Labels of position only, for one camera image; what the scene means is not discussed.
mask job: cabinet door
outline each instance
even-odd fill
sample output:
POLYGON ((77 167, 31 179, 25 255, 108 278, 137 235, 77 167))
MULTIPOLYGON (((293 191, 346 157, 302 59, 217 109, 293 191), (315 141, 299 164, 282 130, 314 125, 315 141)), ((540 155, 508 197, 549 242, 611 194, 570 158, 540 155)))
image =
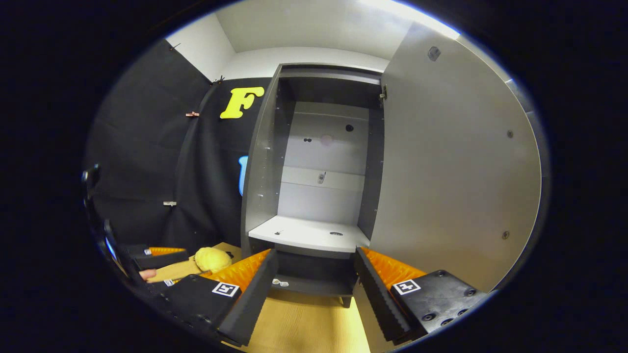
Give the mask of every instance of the cabinet door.
MULTIPOLYGON (((482 59, 418 24, 381 82, 384 167, 370 248, 489 292, 519 258, 539 209, 541 163, 524 109, 482 59)), ((392 347, 383 338, 369 337, 373 352, 392 347)))

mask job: orange foam padding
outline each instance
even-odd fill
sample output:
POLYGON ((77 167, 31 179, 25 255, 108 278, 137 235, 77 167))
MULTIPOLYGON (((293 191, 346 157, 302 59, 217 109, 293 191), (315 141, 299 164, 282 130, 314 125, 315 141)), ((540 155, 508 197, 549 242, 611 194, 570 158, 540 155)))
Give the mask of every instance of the orange foam padding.
POLYGON ((244 293, 246 287, 249 286, 249 283, 269 252, 270 249, 262 251, 261 253, 242 259, 220 272, 214 274, 202 273, 199 276, 218 282, 229 283, 230 285, 240 286, 240 289, 244 293))
POLYGON ((179 251, 185 250, 180 247, 152 247, 152 246, 149 247, 148 249, 151 251, 151 254, 153 256, 178 253, 179 251))
POLYGON ((373 268, 377 271, 377 274, 382 279, 386 289, 388 290, 391 290, 391 287, 395 283, 411 280, 427 274, 420 269, 408 266, 401 261, 389 258, 377 251, 373 251, 365 247, 362 247, 362 250, 364 251, 364 254, 366 254, 366 257, 369 258, 373 268))

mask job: yellow plush toy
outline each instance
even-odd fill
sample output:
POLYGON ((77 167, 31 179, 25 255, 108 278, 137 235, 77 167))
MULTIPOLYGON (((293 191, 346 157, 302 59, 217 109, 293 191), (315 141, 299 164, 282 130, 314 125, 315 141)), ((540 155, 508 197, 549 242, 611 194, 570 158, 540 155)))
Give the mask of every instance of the yellow plush toy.
POLYGON ((216 273, 231 266, 231 257, 224 251, 212 247, 201 247, 194 255, 194 261, 203 272, 216 273))

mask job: finger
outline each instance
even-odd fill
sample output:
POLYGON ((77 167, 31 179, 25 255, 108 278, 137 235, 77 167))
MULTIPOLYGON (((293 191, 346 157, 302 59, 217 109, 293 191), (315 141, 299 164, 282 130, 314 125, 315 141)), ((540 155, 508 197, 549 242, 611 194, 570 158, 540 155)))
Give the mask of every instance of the finger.
POLYGON ((147 280, 151 277, 155 277, 157 276, 157 270, 156 269, 145 269, 144 271, 140 271, 139 275, 142 276, 142 280, 147 280))

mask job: yellow letter f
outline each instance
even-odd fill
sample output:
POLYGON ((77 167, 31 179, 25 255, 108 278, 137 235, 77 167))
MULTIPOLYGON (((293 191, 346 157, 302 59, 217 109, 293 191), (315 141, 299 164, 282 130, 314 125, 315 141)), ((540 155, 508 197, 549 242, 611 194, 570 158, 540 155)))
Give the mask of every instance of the yellow letter f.
POLYGON ((220 113, 221 119, 237 119, 242 116, 240 106, 248 109, 253 105, 253 94, 261 97, 264 95, 264 87, 250 87, 231 90, 231 99, 224 112, 220 113))

